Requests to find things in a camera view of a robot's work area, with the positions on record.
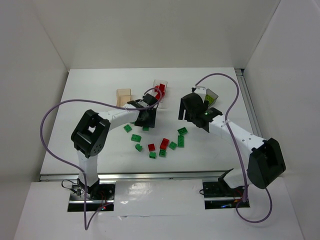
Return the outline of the yellow-green long lego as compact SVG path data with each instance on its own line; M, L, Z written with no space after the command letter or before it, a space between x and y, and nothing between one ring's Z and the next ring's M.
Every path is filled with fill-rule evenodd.
M208 95L208 94L207 94L207 95L205 96L205 100L208 101L208 103L211 105L211 104L214 103L215 98L212 97L211 95Z

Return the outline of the dark smoked plastic container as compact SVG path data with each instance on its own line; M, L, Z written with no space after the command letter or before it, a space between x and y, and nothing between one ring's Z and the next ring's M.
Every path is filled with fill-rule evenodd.
M205 100L208 102L209 107L216 103L218 97L219 96L215 92L213 92L211 89L209 88L206 89Z

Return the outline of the red round lego piece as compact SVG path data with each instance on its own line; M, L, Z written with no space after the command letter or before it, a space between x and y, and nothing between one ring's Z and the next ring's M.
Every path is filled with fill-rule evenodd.
M158 89L158 88L156 88L156 86L154 87L154 90L153 90L153 96L157 99L157 100L159 100L159 94L161 94L162 92Z

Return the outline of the clear plastic container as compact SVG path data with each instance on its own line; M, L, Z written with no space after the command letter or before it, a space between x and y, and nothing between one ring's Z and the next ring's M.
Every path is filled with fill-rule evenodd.
M157 100L160 99L158 107L160 109L166 108L166 93L167 93L168 82L165 80L155 79L153 81L153 90L151 95L154 96Z

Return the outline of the wooden box container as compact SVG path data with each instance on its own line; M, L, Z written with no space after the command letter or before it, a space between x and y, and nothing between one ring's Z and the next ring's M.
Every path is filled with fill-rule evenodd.
M132 91L130 88L119 88L116 90L116 106L122 107L132 100Z

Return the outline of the red curved lego brick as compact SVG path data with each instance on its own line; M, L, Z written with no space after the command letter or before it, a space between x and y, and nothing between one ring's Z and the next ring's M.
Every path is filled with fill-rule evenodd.
M159 84L159 85L156 86L156 88L159 89L162 94L164 94L164 92L166 90L166 85L165 84Z

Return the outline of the red long lego brick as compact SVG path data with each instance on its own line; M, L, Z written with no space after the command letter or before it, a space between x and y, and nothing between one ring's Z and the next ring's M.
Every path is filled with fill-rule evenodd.
M159 97L160 102L162 102L165 97L165 92L159 93L158 97Z

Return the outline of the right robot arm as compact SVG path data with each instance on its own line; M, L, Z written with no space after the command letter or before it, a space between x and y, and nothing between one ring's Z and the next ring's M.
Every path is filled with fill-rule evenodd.
M249 185L266 189L286 171L277 140L266 140L246 131L227 119L218 109L209 108L208 101L203 100L197 93L189 93L180 99L178 119L192 122L198 128L215 134L232 146L237 144L240 156L243 161L247 161L247 166L225 174L223 180L231 189L244 186L244 177Z

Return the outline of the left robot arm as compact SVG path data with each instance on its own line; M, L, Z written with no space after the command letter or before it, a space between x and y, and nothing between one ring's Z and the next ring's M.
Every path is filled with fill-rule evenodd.
M145 94L141 99L131 100L122 107L106 112L87 110L73 133L71 140L77 151L79 171L77 184L92 194L98 188L98 154L103 150L109 131L128 123L153 128L156 121L156 97Z

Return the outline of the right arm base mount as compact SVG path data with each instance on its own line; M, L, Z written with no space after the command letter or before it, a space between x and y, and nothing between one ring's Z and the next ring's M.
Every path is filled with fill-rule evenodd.
M234 209L249 208L247 200L242 202L244 187L229 188L218 181L203 182L199 194L204 197L204 207L206 210L213 209Z

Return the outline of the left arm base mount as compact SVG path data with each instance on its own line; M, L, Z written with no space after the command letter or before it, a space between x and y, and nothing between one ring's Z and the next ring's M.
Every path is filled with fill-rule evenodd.
M77 183L68 179L61 182L61 187L70 193L67 211L83 212L84 190ZM101 212L112 212L114 210L115 190L115 183L100 184L97 190L87 194L86 210L88 212L95 212L98 208L101 208Z

